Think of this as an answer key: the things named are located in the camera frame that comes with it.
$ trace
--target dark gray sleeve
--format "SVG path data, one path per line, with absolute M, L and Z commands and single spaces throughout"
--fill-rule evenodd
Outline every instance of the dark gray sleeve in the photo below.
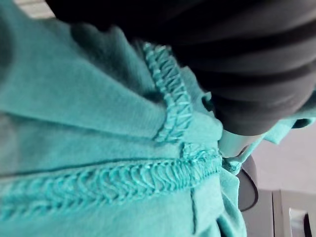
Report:
M 212 92 L 230 132 L 264 133 L 314 90 L 316 1 L 258 4 L 193 32 L 182 34 L 175 53 Z

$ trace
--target teal sweatshirt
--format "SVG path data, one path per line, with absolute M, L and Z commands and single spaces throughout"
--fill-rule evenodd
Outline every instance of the teal sweatshirt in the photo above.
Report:
M 246 236 L 204 96 L 166 46 L 1 0 L 0 236 Z

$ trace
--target seam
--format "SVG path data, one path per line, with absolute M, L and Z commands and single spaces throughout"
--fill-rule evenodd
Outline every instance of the seam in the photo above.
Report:
M 215 150 L 181 159 L 112 162 L 0 180 L 0 221 L 123 204 L 191 189 L 219 173 Z
M 192 202 L 192 214 L 193 214 L 193 235 L 195 235 L 197 231 L 197 207 L 194 200 L 194 189 L 191 189 L 191 202 Z
M 144 43 L 145 61 L 158 91 L 166 103 L 166 119 L 154 140 L 176 143 L 183 137 L 192 120 L 191 98 L 171 49 Z
M 229 172 L 234 172 L 234 171 L 240 170 L 241 165 L 242 165 L 241 162 L 239 162 L 237 165 L 233 165 L 229 161 L 227 161 L 225 158 L 223 158 L 222 167 Z

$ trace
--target black garment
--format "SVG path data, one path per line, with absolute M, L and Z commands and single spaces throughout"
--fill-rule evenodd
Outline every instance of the black garment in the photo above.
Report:
M 46 0 L 66 22 L 173 47 L 240 135 L 298 110 L 316 83 L 316 0 Z

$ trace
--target cotton fleece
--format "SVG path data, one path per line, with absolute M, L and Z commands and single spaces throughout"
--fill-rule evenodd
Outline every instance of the cotton fleece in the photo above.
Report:
M 246 236 L 222 124 L 170 48 L 10 0 L 0 32 L 0 236 Z

